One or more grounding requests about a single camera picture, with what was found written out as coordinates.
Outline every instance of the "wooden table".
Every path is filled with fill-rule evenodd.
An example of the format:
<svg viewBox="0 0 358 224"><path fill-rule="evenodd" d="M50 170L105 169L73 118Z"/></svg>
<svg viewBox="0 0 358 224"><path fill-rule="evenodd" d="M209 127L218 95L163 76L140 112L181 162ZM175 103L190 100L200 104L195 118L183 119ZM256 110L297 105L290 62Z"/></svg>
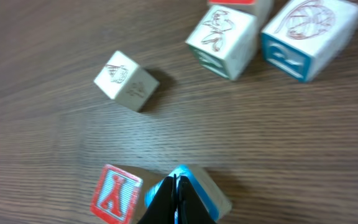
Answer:
<svg viewBox="0 0 358 224"><path fill-rule="evenodd" d="M206 10L0 0L0 223L103 223L104 164L205 167L234 204L220 223L358 223L358 30L311 84L260 53L229 82L184 43ZM117 49L161 81L142 113L93 83Z"/></svg>

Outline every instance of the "red top block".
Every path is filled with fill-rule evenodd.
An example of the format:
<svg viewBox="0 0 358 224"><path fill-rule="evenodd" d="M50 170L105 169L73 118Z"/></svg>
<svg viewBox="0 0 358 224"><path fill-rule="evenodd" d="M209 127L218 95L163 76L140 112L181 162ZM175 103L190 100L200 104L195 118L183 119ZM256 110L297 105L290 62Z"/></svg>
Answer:
<svg viewBox="0 0 358 224"><path fill-rule="evenodd" d="M214 4L255 4L257 0L209 0Z"/></svg>
<svg viewBox="0 0 358 224"><path fill-rule="evenodd" d="M91 212L110 224L132 220L142 179L112 165L105 165L93 195Z"/></svg>

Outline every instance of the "green printed block face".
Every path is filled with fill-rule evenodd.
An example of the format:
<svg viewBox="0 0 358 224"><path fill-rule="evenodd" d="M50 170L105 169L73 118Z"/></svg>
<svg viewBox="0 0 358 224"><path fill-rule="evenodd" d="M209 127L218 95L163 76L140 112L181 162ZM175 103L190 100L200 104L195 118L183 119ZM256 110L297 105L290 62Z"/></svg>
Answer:
<svg viewBox="0 0 358 224"><path fill-rule="evenodd" d="M229 78L227 75L226 68L224 66L224 62L215 57L212 56L200 49L197 49L191 45L189 45L190 50L193 52L194 56L198 58L200 64L207 68L208 70L211 70L217 75L220 75L224 78Z"/></svg>

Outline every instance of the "red border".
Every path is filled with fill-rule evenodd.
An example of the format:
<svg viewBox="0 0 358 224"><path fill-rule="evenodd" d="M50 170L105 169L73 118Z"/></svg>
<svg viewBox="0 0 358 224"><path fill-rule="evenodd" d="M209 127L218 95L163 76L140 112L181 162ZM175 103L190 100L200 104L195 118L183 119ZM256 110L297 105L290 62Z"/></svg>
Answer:
<svg viewBox="0 0 358 224"><path fill-rule="evenodd" d="M129 224L130 220L132 219L134 210L135 210L137 198L139 197L140 186L135 187L134 191L132 192L131 201L129 202L127 215L125 216L124 221L117 220L116 218L112 217L110 214L106 213L104 210L102 210L96 206L98 199L99 199L100 191L103 187L104 178L106 178L106 174L109 170L113 170L114 172L117 172L125 177L128 177L128 178L136 181L137 183L142 182L141 178L139 178L133 174L130 174L120 168L106 164L103 167L102 174L100 175L98 184L96 186L96 190L94 191L94 194L93 194L93 198L92 198L92 202L91 202L91 212L93 212L96 216L100 217L101 219L103 219L104 221L106 221L110 224Z"/></svg>
<svg viewBox="0 0 358 224"><path fill-rule="evenodd" d="M257 0L209 0L214 4L255 4Z"/></svg>

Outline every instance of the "brown drawing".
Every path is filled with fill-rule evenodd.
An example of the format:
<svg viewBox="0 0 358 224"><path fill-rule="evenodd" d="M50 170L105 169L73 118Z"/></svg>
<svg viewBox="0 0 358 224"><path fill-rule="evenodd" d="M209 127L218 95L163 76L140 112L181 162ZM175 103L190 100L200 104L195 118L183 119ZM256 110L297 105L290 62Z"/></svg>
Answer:
<svg viewBox="0 0 358 224"><path fill-rule="evenodd" d="M106 68L109 70L110 82L122 83L128 76L128 69L123 65L106 65Z"/></svg>
<svg viewBox="0 0 358 224"><path fill-rule="evenodd" d="M224 33L234 28L234 23L229 19L229 12L217 10L212 14L210 20L203 22L203 25L212 28L211 33L201 43L212 44L212 49L219 52L224 45Z"/></svg>
<svg viewBox="0 0 358 224"><path fill-rule="evenodd" d="M335 24L335 13L323 6L323 0L307 0L290 11L275 33L287 25L287 37L305 40L328 32Z"/></svg>
<svg viewBox="0 0 358 224"><path fill-rule="evenodd" d="M132 83L127 93L131 96L138 96L140 98L144 98L146 96L146 91L142 82Z"/></svg>

